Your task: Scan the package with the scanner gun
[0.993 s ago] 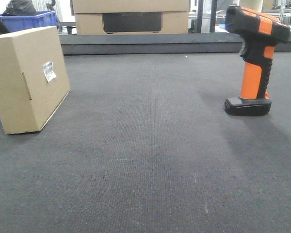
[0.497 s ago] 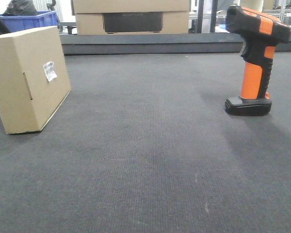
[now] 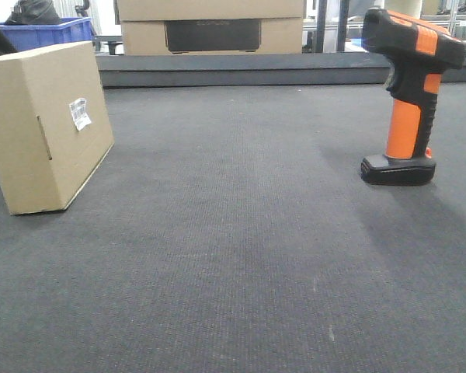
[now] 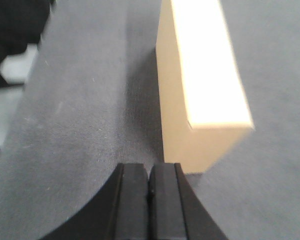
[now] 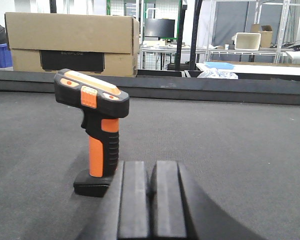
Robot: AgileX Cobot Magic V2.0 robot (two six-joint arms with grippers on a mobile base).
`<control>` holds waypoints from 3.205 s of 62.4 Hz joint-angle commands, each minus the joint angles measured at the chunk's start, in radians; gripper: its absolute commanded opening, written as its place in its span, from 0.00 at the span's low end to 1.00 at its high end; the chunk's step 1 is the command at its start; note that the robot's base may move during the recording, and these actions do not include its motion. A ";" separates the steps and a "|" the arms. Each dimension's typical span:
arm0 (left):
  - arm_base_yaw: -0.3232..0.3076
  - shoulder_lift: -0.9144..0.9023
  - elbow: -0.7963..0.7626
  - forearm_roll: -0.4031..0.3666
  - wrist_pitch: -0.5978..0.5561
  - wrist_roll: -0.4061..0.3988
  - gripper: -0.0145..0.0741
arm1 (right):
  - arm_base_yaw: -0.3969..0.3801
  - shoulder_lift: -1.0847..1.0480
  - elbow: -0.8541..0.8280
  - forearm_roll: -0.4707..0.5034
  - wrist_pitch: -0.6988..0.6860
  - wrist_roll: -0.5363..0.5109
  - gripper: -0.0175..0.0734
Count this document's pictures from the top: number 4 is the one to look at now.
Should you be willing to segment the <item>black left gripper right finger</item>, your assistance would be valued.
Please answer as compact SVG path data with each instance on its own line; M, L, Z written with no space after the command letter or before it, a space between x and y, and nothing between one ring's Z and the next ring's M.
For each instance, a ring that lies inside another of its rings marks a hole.
M155 164L149 177L152 240L225 240L197 198L179 163Z

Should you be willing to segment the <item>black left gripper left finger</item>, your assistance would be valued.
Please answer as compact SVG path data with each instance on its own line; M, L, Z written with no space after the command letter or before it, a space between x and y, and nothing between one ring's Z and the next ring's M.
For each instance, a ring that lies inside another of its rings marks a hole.
M148 239L148 176L140 163L119 163L97 194L45 240Z

